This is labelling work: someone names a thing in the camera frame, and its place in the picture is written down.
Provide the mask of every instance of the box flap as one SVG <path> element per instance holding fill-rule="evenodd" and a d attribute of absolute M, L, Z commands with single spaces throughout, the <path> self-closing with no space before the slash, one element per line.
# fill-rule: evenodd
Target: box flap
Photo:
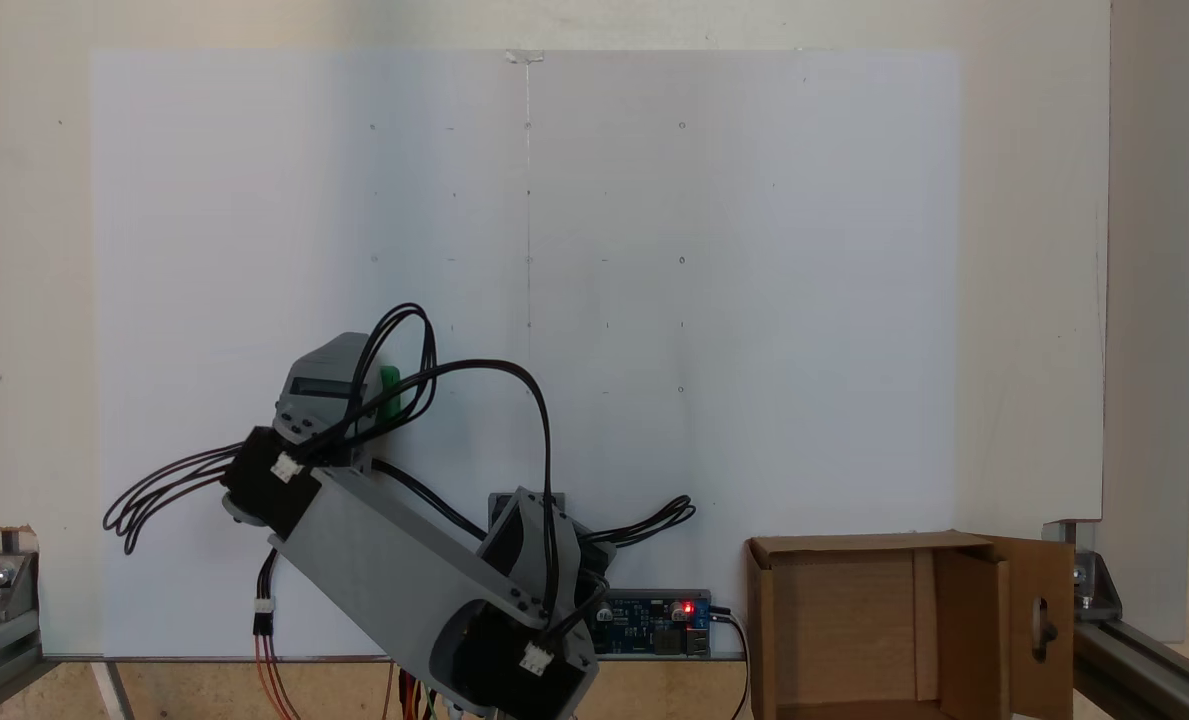
<path fill-rule="evenodd" d="M 940 710 L 958 720 L 1011 716 L 1007 678 L 1007 562 L 936 554 Z"/>
<path fill-rule="evenodd" d="M 1009 566 L 1011 709 L 1040 720 L 1070 720 L 1074 716 L 1074 545 L 988 539 L 993 543 L 992 555 Z M 1036 655 L 1036 643 L 1045 624 L 1056 636 Z"/>
<path fill-rule="evenodd" d="M 754 548 L 746 556 L 746 614 L 748 615 L 750 708 L 754 716 L 776 720 L 776 619 L 772 614 L 772 570 L 759 568 Z"/>
<path fill-rule="evenodd" d="M 876 550 L 917 550 L 923 547 L 981 547 L 989 541 L 943 530 L 938 533 L 876 533 L 876 536 L 786 536 L 750 538 L 750 550 L 763 568 L 795 562 L 806 552 L 853 552 Z"/>

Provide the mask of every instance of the white connector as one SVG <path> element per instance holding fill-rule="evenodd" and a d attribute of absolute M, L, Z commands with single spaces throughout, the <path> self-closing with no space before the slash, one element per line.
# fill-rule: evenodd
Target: white connector
<path fill-rule="evenodd" d="M 273 468 L 270 468 L 270 473 L 273 473 L 275 478 L 283 480 L 284 484 L 291 482 L 292 478 L 297 475 L 306 466 L 301 465 L 296 460 L 292 460 L 285 451 L 281 451 L 278 460 L 273 461 Z"/>
<path fill-rule="evenodd" d="M 545 674 L 545 668 L 549 667 L 549 663 L 553 661 L 553 652 L 547 652 L 542 648 L 534 646 L 533 643 L 527 643 L 527 649 L 522 651 L 522 659 L 518 661 L 518 667 L 539 677 Z"/>
<path fill-rule="evenodd" d="M 452 702 L 452 697 L 443 696 L 443 706 L 447 706 L 447 720 L 463 720 L 465 710 Z"/>

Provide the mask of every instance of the circuit board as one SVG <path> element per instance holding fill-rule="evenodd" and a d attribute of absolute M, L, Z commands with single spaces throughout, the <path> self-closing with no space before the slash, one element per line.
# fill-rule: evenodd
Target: circuit board
<path fill-rule="evenodd" d="M 603 657 L 709 657 L 709 590 L 614 589 L 585 619 Z"/>

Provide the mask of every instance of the screw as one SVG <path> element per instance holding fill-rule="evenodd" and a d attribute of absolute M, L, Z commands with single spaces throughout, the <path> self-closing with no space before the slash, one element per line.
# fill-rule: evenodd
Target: screw
<path fill-rule="evenodd" d="M 13 566 L 1 566 L 0 568 L 0 588 L 8 587 L 12 585 L 12 580 L 17 577 L 17 569 Z"/>

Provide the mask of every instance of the robotic arm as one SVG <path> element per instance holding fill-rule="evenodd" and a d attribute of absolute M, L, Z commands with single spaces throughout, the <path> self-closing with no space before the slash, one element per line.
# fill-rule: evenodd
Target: robotic arm
<path fill-rule="evenodd" d="M 684 503 L 646 532 L 652 522 L 593 533 L 570 518 L 549 490 L 548 416 L 526 370 L 501 360 L 439 365 L 427 320 L 421 371 L 398 378 L 382 366 L 367 381 L 394 324 L 411 314 L 424 318 L 419 307 L 408 315 L 402 309 L 390 311 L 371 336 L 345 333 L 297 360 L 271 424 L 252 429 L 241 446 L 220 448 L 228 465 L 191 476 L 203 478 L 201 487 L 215 475 L 234 519 L 269 528 L 279 555 L 400 667 L 455 706 L 480 716 L 566 720 L 598 674 L 584 618 L 608 593 L 604 575 L 617 544 L 629 544 L 631 529 L 638 542 L 672 528 L 696 507 Z M 476 551 L 395 501 L 367 474 L 376 468 L 403 482 L 401 470 L 370 457 L 366 443 L 423 413 L 439 375 L 466 368 L 503 370 L 527 384 L 542 415 L 547 450 L 545 491 L 517 488 Z M 403 405 L 405 393 L 411 399 Z M 413 487 L 415 480 L 407 480 Z M 441 503 L 424 486 L 413 490 Z M 132 528 L 120 514 L 114 523 L 106 518 L 106 529 L 140 532 L 138 525 L 158 507 L 141 506 L 138 497 L 120 497 L 111 507 L 121 503 L 127 514 L 136 506 L 140 518 Z M 454 514 L 443 503 L 448 512 Z M 461 528 L 478 530 L 457 518 Z M 134 537 L 127 552 L 132 547 Z"/>

